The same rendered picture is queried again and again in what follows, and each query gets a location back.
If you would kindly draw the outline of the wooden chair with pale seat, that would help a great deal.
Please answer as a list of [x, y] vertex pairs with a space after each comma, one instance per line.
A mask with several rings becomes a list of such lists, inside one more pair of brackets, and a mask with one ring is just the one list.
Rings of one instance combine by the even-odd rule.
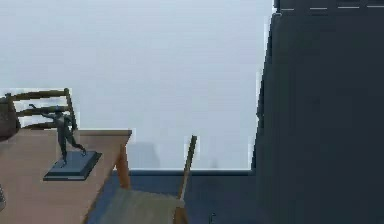
[[185, 194], [197, 139], [197, 136], [191, 136], [183, 178], [176, 196], [119, 188], [98, 224], [189, 224]]

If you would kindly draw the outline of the wooden chair with slatted back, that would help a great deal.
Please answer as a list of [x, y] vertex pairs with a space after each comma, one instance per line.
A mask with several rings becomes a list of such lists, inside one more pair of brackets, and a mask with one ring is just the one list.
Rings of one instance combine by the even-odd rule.
[[68, 88], [64, 88], [63, 90], [40, 90], [40, 91], [24, 92], [19, 94], [11, 94], [11, 93], [5, 94], [5, 99], [9, 101], [13, 107], [15, 106], [16, 101], [26, 101], [26, 100], [55, 98], [55, 97], [65, 97], [66, 105], [58, 106], [58, 107], [56, 106], [36, 107], [36, 108], [24, 109], [21, 111], [15, 111], [16, 117], [21, 118], [26, 116], [41, 115], [42, 113], [53, 114], [56, 110], [60, 112], [68, 112], [69, 117], [72, 119], [72, 122], [71, 122], [72, 129], [77, 130], [78, 129], [77, 121], [75, 118], [72, 99], [71, 99], [70, 91]]

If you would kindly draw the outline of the dark figure statue on base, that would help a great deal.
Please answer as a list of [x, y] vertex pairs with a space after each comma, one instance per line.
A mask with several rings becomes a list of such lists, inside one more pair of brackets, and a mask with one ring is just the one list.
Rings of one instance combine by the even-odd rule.
[[98, 163], [101, 153], [88, 151], [74, 137], [74, 122], [70, 115], [64, 114], [59, 106], [53, 113], [41, 112], [53, 120], [57, 131], [57, 141], [61, 158], [44, 175], [44, 181], [85, 181]]

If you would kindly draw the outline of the brown wooden table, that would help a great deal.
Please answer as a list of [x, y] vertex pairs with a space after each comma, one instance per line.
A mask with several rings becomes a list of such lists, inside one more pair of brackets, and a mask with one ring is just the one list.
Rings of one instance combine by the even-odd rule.
[[56, 132], [22, 129], [0, 142], [0, 185], [6, 206], [0, 224], [85, 224], [114, 169], [120, 186], [130, 179], [125, 146], [130, 130], [79, 130], [78, 141], [102, 154], [84, 181], [45, 181], [60, 158]]

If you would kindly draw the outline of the dark brown round object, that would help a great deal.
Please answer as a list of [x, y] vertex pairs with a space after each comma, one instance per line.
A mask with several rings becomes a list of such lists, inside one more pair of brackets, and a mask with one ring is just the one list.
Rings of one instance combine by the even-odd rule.
[[0, 142], [14, 136], [20, 129], [14, 103], [6, 97], [0, 98]]

